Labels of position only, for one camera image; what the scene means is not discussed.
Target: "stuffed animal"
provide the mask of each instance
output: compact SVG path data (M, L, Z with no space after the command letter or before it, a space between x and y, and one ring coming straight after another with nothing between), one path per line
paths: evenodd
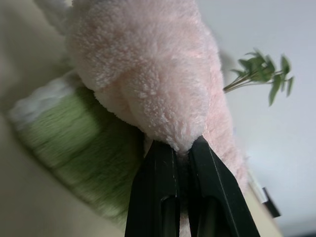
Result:
M65 36L83 83L121 120L186 162L201 135L244 191L215 40L195 0L35 0ZM181 235L189 235L182 221Z

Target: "white wall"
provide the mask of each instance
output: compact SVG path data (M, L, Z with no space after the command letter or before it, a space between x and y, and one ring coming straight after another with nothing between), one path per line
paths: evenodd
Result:
M280 209L285 236L316 232L316 1L199 0L224 53L224 69L259 48L276 62L285 53L296 81L269 108L269 86L228 94L250 165Z

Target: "pink plush toy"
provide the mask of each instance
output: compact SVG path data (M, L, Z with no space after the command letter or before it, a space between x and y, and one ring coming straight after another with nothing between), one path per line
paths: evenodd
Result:
M218 48L194 0L36 2L104 107L184 157L203 135L245 190Z

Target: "green leaves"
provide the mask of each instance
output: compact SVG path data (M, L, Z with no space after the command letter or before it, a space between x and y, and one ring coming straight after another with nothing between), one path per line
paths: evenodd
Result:
M238 62L243 69L232 70L238 77L224 88L225 92L248 85L271 84L272 88L269 93L270 106L273 104L279 91L283 92L286 88L287 96L291 94L294 77L286 79L287 74L291 71L291 66L286 56L282 55L281 70L277 71L274 62L269 55L263 56L257 49L246 55L250 56L250 58L239 59Z

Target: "beige surface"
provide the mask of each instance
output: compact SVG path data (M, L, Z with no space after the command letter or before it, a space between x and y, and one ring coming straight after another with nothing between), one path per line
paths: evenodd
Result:
M122 237L108 221L44 172L14 141L4 114L60 75L62 39L30 0L0 1L0 236ZM277 237L256 199L248 203L262 237Z

